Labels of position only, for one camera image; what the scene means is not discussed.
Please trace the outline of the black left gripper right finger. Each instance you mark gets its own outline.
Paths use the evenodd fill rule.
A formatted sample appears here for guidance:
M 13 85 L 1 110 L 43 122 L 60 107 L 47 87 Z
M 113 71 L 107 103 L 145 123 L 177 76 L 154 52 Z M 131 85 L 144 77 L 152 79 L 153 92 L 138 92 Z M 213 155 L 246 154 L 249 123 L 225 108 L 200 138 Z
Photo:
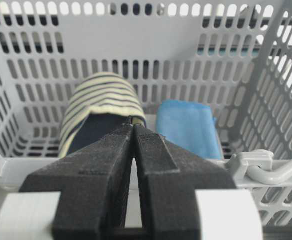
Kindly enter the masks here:
M 134 127 L 142 225 L 153 240 L 198 240 L 195 190 L 235 189 L 222 168 L 149 129 Z

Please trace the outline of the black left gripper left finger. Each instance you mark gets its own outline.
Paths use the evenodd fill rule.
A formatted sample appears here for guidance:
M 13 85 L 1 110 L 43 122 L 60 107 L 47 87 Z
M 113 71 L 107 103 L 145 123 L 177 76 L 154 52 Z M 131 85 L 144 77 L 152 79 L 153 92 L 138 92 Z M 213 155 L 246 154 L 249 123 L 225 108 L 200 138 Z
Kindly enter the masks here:
M 54 239 L 99 240 L 113 228 L 124 227 L 132 137 L 133 126 L 125 124 L 26 177 L 21 193 L 60 193 Z

